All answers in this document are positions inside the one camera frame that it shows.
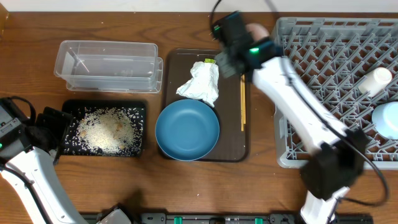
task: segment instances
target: blue bowl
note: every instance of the blue bowl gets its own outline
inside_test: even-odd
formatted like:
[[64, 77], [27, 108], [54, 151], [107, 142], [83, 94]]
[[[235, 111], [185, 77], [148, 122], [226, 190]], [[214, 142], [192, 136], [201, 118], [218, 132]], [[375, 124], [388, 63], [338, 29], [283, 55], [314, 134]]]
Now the blue bowl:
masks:
[[193, 161], [207, 155], [216, 145], [220, 124], [214, 111], [197, 100], [180, 100], [159, 115], [156, 141], [169, 157]]

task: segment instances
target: dish rack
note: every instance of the dish rack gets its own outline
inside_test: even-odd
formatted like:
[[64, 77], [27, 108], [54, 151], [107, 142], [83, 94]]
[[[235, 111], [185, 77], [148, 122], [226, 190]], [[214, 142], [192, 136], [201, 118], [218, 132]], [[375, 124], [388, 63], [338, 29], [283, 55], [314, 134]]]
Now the dish rack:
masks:
[[[398, 140], [385, 139], [371, 122], [376, 106], [398, 100], [398, 19], [283, 17], [272, 37], [322, 105], [350, 129], [367, 134], [366, 156], [380, 169], [398, 169]], [[358, 86], [377, 67], [390, 70], [393, 79], [368, 97]], [[303, 166], [309, 154], [278, 108], [274, 127], [279, 165]]]

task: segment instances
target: white wall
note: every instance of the white wall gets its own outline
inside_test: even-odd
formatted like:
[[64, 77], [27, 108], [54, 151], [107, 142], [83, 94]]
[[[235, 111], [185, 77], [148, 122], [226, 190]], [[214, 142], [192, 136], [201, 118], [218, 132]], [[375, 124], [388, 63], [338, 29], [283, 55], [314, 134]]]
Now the white wall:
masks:
[[[398, 12], [398, 0], [270, 0], [280, 12]], [[209, 12], [216, 0], [0, 0], [8, 11]], [[223, 0], [217, 11], [269, 12], [266, 0]]]

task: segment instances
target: brown tray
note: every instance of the brown tray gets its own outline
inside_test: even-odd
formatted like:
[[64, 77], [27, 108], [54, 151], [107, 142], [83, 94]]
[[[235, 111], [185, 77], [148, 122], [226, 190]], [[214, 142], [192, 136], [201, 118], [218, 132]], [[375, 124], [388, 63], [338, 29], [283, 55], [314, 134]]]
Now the brown tray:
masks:
[[[192, 78], [190, 69], [193, 64], [204, 62], [206, 58], [214, 58], [219, 52], [218, 50], [176, 49], [169, 54], [168, 72], [164, 77], [164, 108], [177, 100], [185, 99], [176, 94], [176, 91]], [[246, 158], [250, 149], [249, 126], [247, 125], [250, 123], [248, 87], [245, 88], [246, 125], [244, 131], [241, 131], [240, 77], [236, 75], [225, 79], [220, 74], [218, 89], [219, 97], [215, 101], [213, 110], [220, 122], [220, 138], [213, 150], [200, 161], [239, 162]]]

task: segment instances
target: white cloth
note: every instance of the white cloth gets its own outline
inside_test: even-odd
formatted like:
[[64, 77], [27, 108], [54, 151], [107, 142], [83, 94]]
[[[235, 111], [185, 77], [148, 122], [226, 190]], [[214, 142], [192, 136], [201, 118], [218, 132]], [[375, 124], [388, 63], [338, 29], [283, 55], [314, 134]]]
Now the white cloth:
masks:
[[177, 89], [177, 94], [194, 100], [203, 100], [214, 107], [218, 98], [218, 66], [214, 63], [195, 62], [191, 78]]

